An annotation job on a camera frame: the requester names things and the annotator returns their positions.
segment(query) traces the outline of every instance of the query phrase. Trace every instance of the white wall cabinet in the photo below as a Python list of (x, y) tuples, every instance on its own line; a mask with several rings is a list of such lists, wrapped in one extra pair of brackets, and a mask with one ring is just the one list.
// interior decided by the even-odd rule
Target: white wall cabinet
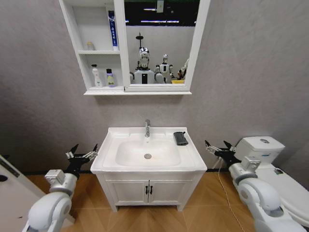
[[(124, 0), (59, 0), (72, 45), (85, 83), (84, 95), (189, 95), (210, 0), (201, 0), (184, 84), (132, 85), (126, 39)], [(108, 11), (114, 10), (119, 51), (112, 47)], [(92, 42), (96, 51), (88, 51)], [(103, 87), (95, 87), (91, 64), (97, 64)], [(111, 69), (115, 87), (109, 87), (106, 69)]]

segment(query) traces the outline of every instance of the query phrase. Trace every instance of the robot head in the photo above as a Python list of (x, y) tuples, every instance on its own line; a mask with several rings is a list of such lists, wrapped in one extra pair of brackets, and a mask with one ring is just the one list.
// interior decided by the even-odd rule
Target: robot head
[(141, 68), (148, 68), (149, 64), (149, 50), (147, 47), (142, 47), (139, 52), (139, 66)]
[(168, 55), (167, 54), (164, 54), (163, 55), (163, 63), (167, 64), (168, 63)]

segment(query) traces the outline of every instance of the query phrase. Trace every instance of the faucet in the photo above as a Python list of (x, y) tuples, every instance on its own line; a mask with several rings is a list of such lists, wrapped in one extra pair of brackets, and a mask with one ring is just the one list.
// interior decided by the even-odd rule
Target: faucet
[(149, 138), (150, 137), (150, 120), (146, 119), (145, 121), (145, 128), (146, 128), (146, 133), (145, 133), (145, 137)]

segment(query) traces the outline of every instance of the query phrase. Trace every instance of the toilet tank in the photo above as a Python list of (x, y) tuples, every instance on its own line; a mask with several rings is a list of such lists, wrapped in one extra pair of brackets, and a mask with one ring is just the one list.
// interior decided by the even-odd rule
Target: toilet tank
[(250, 156), (263, 163), (271, 163), (284, 148), (282, 143), (270, 136), (247, 137), (237, 144), (235, 157), (242, 160)]

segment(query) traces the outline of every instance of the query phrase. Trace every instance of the wooden floor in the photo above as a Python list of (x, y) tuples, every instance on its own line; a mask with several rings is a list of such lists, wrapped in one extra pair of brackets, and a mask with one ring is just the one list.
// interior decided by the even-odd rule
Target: wooden floor
[[(44, 192), (43, 175), (27, 176)], [(240, 201), (229, 173), (220, 177), (232, 208), (246, 232), (253, 232), (253, 218)], [(175, 206), (120, 207), (114, 213), (93, 174), (82, 174), (72, 199), (75, 224), (62, 232), (241, 232), (234, 219), (217, 173), (205, 173), (183, 212)]]

